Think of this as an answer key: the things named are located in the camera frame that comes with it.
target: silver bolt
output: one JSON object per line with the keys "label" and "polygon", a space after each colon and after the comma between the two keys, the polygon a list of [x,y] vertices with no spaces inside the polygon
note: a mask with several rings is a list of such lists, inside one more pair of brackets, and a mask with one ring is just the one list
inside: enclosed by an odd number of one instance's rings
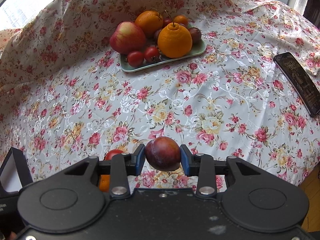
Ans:
{"label": "silver bolt", "polygon": [[214,188],[213,187],[201,187],[199,189],[199,192],[202,194],[202,195],[211,195],[214,193]]}
{"label": "silver bolt", "polygon": [[125,187],[113,187],[111,192],[115,195],[123,195],[127,192],[127,189]]}

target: tray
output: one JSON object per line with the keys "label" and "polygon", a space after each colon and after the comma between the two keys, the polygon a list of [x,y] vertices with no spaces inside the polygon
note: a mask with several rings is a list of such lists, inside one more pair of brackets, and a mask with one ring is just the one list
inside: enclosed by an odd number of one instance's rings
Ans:
{"label": "tray", "polygon": [[205,51],[205,43],[204,41],[201,39],[197,44],[194,44],[190,50],[190,52],[188,54],[186,54],[183,57],[179,57],[179,58],[168,58],[165,55],[163,55],[160,52],[160,59],[159,62],[156,63],[147,63],[146,61],[143,62],[143,64],[140,67],[131,67],[128,62],[127,62],[127,56],[124,54],[121,54],[120,56],[120,66],[122,68],[122,70],[124,72],[135,72],[138,70],[142,70],[142,69],[146,69],[149,67],[154,67],[154,66],[158,66],[161,64],[165,64],[165,63],[169,63],[169,62],[173,62],[179,59],[183,59],[183,58],[188,58],[188,57],[194,57],[194,56],[198,56],[202,53],[204,53]]}

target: floral fabric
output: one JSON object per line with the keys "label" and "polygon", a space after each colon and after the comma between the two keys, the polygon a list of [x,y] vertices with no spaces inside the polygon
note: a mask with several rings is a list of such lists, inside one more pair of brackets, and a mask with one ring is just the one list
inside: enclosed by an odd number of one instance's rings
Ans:
{"label": "floral fabric", "polygon": [[[125,73],[109,38],[151,7],[188,16],[206,51]],[[316,73],[319,31],[281,2],[54,0],[0,39],[0,161],[20,148],[34,180],[158,136],[216,160],[238,156],[295,185],[319,161],[318,119],[272,60],[289,51]],[[223,190],[223,176],[216,180]],[[145,163],[130,184],[196,188],[196,178]]]}

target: plate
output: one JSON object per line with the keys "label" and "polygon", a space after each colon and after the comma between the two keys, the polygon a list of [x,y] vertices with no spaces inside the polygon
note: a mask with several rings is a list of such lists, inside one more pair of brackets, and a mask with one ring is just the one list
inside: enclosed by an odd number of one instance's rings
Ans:
{"label": "plate", "polygon": [[179,59],[198,56],[198,55],[204,53],[204,51],[205,51],[205,43],[201,39],[198,43],[192,45],[192,48],[191,48],[190,52],[188,54],[186,54],[185,56],[183,56],[183,57],[168,58],[168,57],[166,57],[165,55],[163,55],[160,52],[159,62],[148,63],[148,62],[144,61],[143,64],[140,67],[131,67],[127,62],[127,56],[124,55],[124,54],[121,54],[121,56],[120,56],[120,66],[121,66],[121,68],[122,68],[122,70],[124,72],[135,72],[135,71],[139,71],[139,70],[142,70],[142,69],[146,69],[146,68],[158,66],[158,65],[161,65],[161,64],[173,62],[173,61],[176,61],[176,60],[179,60]]}

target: tablecloth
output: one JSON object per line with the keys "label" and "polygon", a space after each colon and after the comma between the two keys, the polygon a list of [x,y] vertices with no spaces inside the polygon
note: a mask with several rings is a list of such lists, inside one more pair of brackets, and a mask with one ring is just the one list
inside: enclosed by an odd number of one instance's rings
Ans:
{"label": "tablecloth", "polygon": [[[204,54],[123,72],[109,38],[150,8],[186,15],[202,30]],[[0,39],[0,161],[10,146],[21,149],[34,180],[158,136],[216,160],[238,156],[295,185],[319,161],[318,119],[272,60],[289,51],[316,73],[319,31],[279,1],[54,0]],[[197,182],[181,168],[161,172],[147,162],[129,181]],[[223,190],[223,176],[216,181]]]}

